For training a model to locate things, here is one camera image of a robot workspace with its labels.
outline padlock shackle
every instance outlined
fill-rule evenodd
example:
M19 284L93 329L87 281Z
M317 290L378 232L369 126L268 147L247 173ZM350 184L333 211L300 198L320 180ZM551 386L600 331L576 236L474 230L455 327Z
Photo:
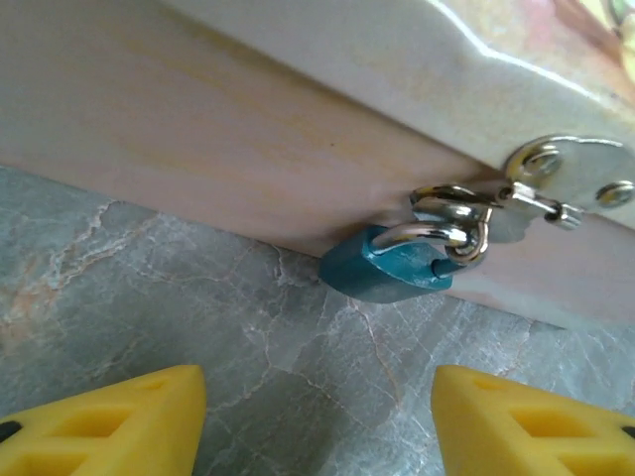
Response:
M460 248L469 242L469 234L451 223L415 221L394 226L376 236L371 242L371 251L375 255L381 255L413 243Z

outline padlock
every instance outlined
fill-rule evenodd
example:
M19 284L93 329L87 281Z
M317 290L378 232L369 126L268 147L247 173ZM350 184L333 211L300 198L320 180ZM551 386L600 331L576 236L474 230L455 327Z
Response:
M319 276L355 299L390 303L451 287L451 275L464 267L435 244L470 246L467 232L450 223L418 221L393 228L372 225L329 250Z

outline wooden panel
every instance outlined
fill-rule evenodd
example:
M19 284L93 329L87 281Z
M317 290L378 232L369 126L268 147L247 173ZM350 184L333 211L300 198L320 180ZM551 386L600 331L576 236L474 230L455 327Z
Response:
M2 163L315 255L396 219L416 186L493 174L149 0L4 2L0 63ZM632 233L611 227L585 224L575 249L549 229L497 247L453 292L593 322L589 291L606 274L580 259L592 240L619 237L621 253L600 261L635 284L622 256ZM581 294L558 285L580 272ZM608 321L633 318L618 291Z

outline metal hasp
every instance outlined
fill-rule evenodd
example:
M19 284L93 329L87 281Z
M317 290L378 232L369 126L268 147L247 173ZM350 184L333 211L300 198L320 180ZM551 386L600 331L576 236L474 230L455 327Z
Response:
M506 179L446 183L411 193L418 221L370 226L324 255L319 275L351 298L395 302L446 290L483 262L490 244L515 243L532 220L574 230L587 212L635 196L635 157L622 144L552 136L524 145ZM445 256L433 248L443 245Z

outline gray marble surface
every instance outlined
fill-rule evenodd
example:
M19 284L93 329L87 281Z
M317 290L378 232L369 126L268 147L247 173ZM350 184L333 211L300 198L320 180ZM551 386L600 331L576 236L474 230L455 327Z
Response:
M197 476L442 475L430 389L447 363L635 415L634 329L561 330L442 295L369 305L316 268L0 168L0 414L200 364Z

